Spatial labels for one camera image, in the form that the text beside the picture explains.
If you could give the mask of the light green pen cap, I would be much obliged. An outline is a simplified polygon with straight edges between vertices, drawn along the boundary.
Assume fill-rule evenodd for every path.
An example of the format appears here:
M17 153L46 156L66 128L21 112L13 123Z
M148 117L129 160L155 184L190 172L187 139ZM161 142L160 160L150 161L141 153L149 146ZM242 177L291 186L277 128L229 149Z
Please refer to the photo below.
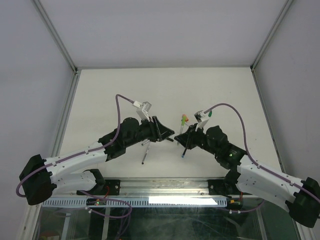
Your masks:
M181 119L181 126L184 126L185 123L186 123L186 119L183 117L183 118Z

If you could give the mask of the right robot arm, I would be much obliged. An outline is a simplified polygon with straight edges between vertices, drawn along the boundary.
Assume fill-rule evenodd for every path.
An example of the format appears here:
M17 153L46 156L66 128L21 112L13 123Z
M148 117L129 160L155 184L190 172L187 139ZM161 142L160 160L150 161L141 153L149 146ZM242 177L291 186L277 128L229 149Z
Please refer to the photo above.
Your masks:
M299 224L315 226L320 217L320 185L315 179L303 180L251 160L247 151L229 142L219 126L203 131L191 125L174 139L187 150L199 147L212 154L228 170L223 182L226 192L255 195L282 208Z

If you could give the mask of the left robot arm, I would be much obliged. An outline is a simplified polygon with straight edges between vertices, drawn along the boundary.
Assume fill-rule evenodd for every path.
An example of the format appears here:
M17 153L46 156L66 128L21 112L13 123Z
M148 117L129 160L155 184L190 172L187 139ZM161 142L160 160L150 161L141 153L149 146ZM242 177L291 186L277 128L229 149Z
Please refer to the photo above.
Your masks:
M79 173L80 169L118 158L127 148L140 142L162 142L175 132L160 123L156 116L138 121L128 117L117 128L93 144L62 156L42 158L32 156L19 175L18 189L30 206L48 200L53 194L69 191L89 191L100 194L105 188L104 177L97 169Z

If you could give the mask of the white pen light green end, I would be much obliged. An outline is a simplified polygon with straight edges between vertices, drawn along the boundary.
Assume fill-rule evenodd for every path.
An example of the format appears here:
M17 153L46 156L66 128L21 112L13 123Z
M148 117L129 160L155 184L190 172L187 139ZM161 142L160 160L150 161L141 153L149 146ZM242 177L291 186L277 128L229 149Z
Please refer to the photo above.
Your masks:
M180 125L180 129L179 129L179 135L181 135L183 133L183 128L184 126L182 126L182 120L181 120L181 125Z

